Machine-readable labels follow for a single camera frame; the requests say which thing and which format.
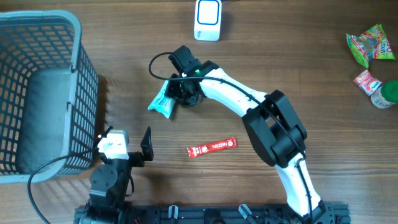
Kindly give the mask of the red snack packet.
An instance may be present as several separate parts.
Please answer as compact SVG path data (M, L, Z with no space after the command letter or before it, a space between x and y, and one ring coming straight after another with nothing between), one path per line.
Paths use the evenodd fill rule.
M373 77L368 70L361 72L353 81L368 96L371 96L382 85L382 82Z

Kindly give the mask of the green lid white jar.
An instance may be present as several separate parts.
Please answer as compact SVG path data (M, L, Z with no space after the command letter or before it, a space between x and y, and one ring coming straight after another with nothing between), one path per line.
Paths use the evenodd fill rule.
M387 109L397 101L397 80L383 84L371 95L372 104L379 109Z

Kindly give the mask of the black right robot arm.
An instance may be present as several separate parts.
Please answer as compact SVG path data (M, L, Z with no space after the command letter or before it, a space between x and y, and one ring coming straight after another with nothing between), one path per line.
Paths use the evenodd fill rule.
M193 97L202 95L240 116L256 154L276 169L288 206L301 222L314 223L322 200L307 170L307 132L287 97L279 90L265 93L243 85L216 63L201 63L184 45L169 53L169 60L178 72L172 96L192 105Z

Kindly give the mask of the green gummy candy bag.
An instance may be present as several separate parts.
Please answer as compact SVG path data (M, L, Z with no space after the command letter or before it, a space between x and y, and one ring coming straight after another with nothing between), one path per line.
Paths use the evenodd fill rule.
M365 69L373 60L395 60L382 24L376 24L361 35L346 34L346 41L355 60Z

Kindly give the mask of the light teal tissue pack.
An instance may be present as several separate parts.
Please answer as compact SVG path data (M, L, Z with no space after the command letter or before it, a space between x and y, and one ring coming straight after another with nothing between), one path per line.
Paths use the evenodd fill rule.
M162 88L148 106L148 110L156 110L158 113L163 114L167 119L170 119L176 101L165 95L169 82L164 81Z

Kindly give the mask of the red coffee stick sachet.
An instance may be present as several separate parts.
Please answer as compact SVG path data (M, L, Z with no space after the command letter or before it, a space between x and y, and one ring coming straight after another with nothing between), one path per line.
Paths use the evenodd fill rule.
M236 148L238 146L235 137L230 137L217 142L211 142L208 144L202 144L199 146L187 147L188 156L190 159L209 154L216 151L222 151L224 149Z

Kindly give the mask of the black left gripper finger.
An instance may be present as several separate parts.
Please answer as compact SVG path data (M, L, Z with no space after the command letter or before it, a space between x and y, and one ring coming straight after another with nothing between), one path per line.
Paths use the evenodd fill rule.
M147 127L146 132L141 141L142 155L145 161L153 161L154 152L152 147L151 128Z
M108 133L113 129L112 126L109 126L104 133L99 134L98 137L96 138L96 141L94 142L94 148L98 147L98 144L100 143L100 141L104 138L107 137Z

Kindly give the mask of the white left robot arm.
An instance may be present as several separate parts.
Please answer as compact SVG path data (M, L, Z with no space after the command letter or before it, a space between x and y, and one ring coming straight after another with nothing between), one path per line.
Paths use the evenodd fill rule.
M126 130L114 130L109 127L99 135L96 145L103 165L98 166L90 176L91 189L84 207L77 208L74 223L141 223L141 211L134 208L127 197L134 181L131 170L144 167L145 162L154 159L151 128L148 127L141 141L141 150L129 152L129 136Z

